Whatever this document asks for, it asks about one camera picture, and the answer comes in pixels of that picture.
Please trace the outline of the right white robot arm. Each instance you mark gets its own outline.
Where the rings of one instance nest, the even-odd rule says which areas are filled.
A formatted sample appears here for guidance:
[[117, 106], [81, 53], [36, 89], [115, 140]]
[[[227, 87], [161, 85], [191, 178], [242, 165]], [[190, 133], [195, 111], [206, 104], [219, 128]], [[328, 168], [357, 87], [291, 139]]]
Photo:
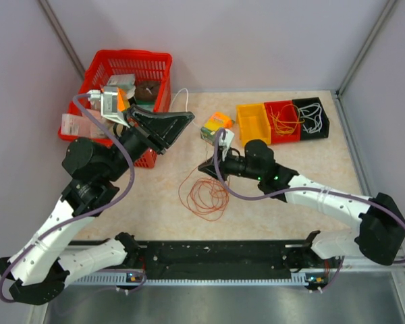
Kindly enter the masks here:
[[387, 194], [356, 196], [314, 182], [276, 162], [273, 150], [262, 140], [248, 142], [243, 155], [234, 148], [217, 148], [198, 170], [219, 181], [228, 176], [256, 180], [266, 197], [310, 207], [347, 225], [348, 229], [338, 232], [310, 234], [308, 246], [301, 251], [309, 267], [331, 257], [364, 256], [380, 265], [396, 263], [405, 239], [405, 219]]

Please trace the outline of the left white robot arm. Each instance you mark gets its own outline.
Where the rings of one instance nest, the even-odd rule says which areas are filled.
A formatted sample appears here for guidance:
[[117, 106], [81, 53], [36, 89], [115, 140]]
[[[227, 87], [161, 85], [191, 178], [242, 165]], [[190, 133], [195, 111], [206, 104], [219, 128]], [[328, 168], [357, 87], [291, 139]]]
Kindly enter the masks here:
[[191, 112], [150, 113], [139, 108], [132, 108], [130, 116], [131, 124], [120, 137], [110, 135], [110, 147], [85, 137], [70, 143], [62, 166], [71, 182], [27, 245], [12, 257], [0, 258], [1, 280], [13, 282], [11, 298], [0, 287], [2, 301], [42, 305], [85, 275], [138, 263], [140, 247], [125, 232], [86, 250], [63, 253], [80, 230], [129, 193], [134, 178], [123, 192], [113, 183], [133, 171], [145, 152], [164, 154], [194, 119]]

